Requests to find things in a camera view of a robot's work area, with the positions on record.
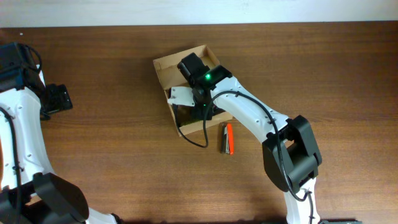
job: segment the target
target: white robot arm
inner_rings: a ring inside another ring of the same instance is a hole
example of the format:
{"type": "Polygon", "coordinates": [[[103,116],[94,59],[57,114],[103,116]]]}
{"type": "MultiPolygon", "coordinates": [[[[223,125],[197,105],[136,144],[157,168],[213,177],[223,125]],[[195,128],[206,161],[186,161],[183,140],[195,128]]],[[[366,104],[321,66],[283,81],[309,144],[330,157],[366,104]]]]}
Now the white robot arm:
{"type": "MultiPolygon", "coordinates": [[[[318,223],[314,186],[322,157],[309,122],[302,116],[289,119],[276,112],[245,90],[227,69],[219,65],[210,70],[195,54],[183,58],[177,67],[192,88],[193,101],[185,105],[202,110],[206,121],[214,104],[232,114],[262,143],[264,168],[285,192],[287,223],[318,223]],[[288,140],[294,141],[289,150],[284,144],[288,140]]],[[[171,92],[171,103],[189,94],[184,93],[189,89],[181,88],[171,92]]]]}
{"type": "Polygon", "coordinates": [[[121,223],[116,215],[88,208],[81,190],[55,175],[45,150],[40,116],[49,119],[52,113],[72,108],[72,103],[64,85],[44,85],[41,60],[37,68],[32,51],[17,43],[0,46],[0,222],[121,223]],[[25,205],[33,195],[41,201],[25,205]]]}

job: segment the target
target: black cable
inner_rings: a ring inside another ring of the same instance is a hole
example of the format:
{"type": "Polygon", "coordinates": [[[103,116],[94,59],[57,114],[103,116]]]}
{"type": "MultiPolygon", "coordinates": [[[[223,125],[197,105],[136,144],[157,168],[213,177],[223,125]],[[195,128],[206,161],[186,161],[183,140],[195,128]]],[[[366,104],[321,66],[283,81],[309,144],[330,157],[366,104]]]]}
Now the black cable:
{"type": "Polygon", "coordinates": [[[193,141],[189,140],[187,137],[185,137],[184,134],[182,134],[182,132],[181,132],[181,130],[180,130],[180,125],[179,125],[179,123],[178,123],[178,118],[177,118],[177,113],[178,113],[177,109],[178,109],[178,105],[173,105],[174,117],[175,117],[175,125],[177,126],[178,132],[179,132],[179,133],[181,134],[181,136],[182,136],[185,140],[187,140],[189,143],[194,144],[194,145],[196,145],[196,146],[198,146],[198,147],[206,148],[206,147],[209,145],[209,139],[207,138],[207,131],[206,131],[206,128],[203,129],[203,132],[205,133],[205,139],[206,139],[206,144],[205,144],[205,145],[201,145],[201,144],[198,144],[198,143],[196,143],[196,142],[193,142],[193,141]]]}
{"type": "Polygon", "coordinates": [[[315,217],[313,216],[313,202],[312,202],[312,196],[311,196],[312,192],[308,191],[308,199],[310,201],[310,224],[312,224],[312,220],[315,219],[315,217]]]}
{"type": "Polygon", "coordinates": [[[14,123],[12,122],[11,115],[2,107],[0,107],[0,111],[4,114],[4,117],[8,120],[8,124],[10,125],[11,136],[12,136],[12,151],[14,153],[14,167],[13,169],[17,175],[17,213],[15,224],[19,224],[19,219],[22,213],[22,184],[21,184],[21,170],[19,167],[18,160],[18,150],[17,150],[17,138],[15,133],[14,123]]]}
{"type": "Polygon", "coordinates": [[[35,68],[35,70],[36,70],[37,73],[40,73],[40,72],[42,71],[42,57],[41,57],[41,56],[39,55],[39,53],[38,53],[35,49],[33,49],[31,46],[26,45],[26,44],[25,44],[25,46],[26,46],[29,50],[33,51],[33,53],[36,54],[36,57],[37,57],[37,59],[39,60],[39,67],[38,67],[38,68],[35,68]]]}

